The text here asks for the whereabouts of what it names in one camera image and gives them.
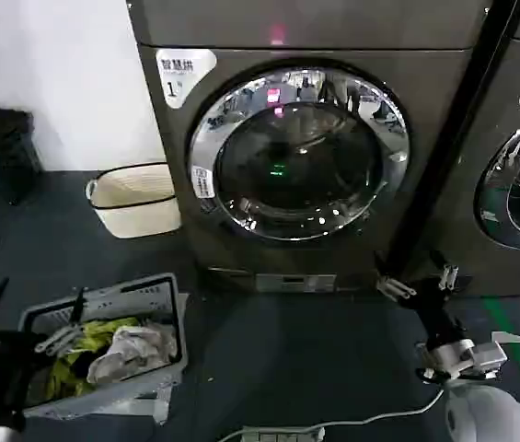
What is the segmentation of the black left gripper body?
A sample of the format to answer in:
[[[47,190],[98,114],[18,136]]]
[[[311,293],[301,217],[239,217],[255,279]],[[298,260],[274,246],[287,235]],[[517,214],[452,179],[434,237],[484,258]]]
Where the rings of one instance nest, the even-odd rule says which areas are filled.
[[[24,407],[34,374],[47,366],[50,357],[35,347],[47,335],[32,331],[0,331],[0,426],[22,430]]]

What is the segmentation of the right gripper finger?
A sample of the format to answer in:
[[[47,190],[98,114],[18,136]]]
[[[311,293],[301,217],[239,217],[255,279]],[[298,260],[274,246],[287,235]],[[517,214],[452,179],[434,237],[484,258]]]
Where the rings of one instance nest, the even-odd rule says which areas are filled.
[[[387,272],[386,263],[376,253],[374,254],[374,262],[377,271],[376,291],[378,293],[392,301],[407,300],[417,295],[414,288],[392,277]]]
[[[432,263],[441,272],[438,281],[438,289],[440,291],[453,291],[456,287],[459,267],[450,262],[439,250],[430,250],[429,254]]]

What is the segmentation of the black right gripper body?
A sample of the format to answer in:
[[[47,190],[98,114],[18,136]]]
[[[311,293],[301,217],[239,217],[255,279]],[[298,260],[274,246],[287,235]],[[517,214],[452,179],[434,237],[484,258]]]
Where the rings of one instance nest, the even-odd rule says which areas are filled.
[[[419,317],[427,333],[425,345],[429,351],[466,338],[461,323],[454,320],[445,309],[452,292],[439,288],[438,277],[415,281],[411,288],[415,290],[415,294],[402,298],[400,305],[413,310]]]

